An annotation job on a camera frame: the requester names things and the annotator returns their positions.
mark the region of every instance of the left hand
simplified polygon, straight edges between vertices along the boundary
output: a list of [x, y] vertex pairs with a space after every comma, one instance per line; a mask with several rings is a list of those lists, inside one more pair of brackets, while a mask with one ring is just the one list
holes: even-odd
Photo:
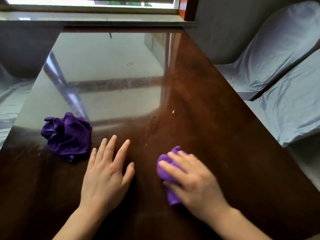
[[117, 137], [107, 144], [104, 138], [98, 149], [94, 148], [84, 175], [79, 208], [98, 212], [105, 218], [125, 197], [134, 177], [134, 163], [130, 163], [122, 176], [122, 168], [130, 140], [126, 140], [112, 161]]

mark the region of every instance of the right hand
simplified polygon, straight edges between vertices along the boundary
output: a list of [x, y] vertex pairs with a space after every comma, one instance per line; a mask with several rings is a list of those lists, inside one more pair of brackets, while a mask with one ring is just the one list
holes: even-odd
[[183, 205], [198, 219], [212, 225], [230, 209], [213, 173], [193, 154], [179, 151], [167, 154], [179, 167], [178, 169], [160, 161], [159, 165], [181, 186], [164, 181], [181, 200]]

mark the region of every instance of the wooden table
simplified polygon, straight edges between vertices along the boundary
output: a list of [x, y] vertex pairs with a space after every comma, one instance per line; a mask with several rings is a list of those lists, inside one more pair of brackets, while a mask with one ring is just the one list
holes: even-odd
[[186, 32], [69, 29], [0, 152], [1, 239], [51, 239], [77, 208], [87, 160], [62, 161], [40, 136], [45, 117], [66, 112], [90, 120], [94, 147], [113, 134], [116, 149], [131, 140], [136, 176], [95, 239], [218, 239], [167, 203], [156, 161], [177, 145], [272, 238], [320, 232], [320, 193]]

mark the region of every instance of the chair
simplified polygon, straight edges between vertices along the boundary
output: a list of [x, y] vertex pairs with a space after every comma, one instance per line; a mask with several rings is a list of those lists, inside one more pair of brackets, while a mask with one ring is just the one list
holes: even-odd
[[243, 100], [250, 100], [304, 59], [319, 39], [320, 5], [301, 2], [271, 15], [238, 60], [215, 67]]
[[245, 103], [283, 147], [320, 132], [320, 49]]

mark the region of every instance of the crumpled cloth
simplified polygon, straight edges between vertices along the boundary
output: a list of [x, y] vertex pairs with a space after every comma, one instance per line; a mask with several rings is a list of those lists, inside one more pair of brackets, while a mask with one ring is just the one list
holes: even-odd
[[58, 157], [73, 162], [89, 153], [92, 127], [82, 116], [68, 112], [64, 118], [47, 117], [41, 135], [48, 140], [48, 149]]
[[[171, 151], [175, 154], [178, 154], [178, 151], [181, 151], [181, 147], [176, 146]], [[177, 181], [173, 177], [171, 177], [165, 170], [162, 169], [162, 167], [159, 166], [160, 161], [166, 161], [167, 163], [177, 167], [178, 169], [181, 169], [178, 166], [178, 164], [175, 161], [173, 161], [170, 157], [168, 157], [167, 154], [160, 155], [160, 157], [157, 161], [158, 176], [164, 181], [169, 181], [171, 183], [178, 184]], [[181, 200], [174, 194], [174, 192], [171, 189], [166, 187], [166, 191], [167, 191], [168, 202], [171, 206], [181, 203]]]

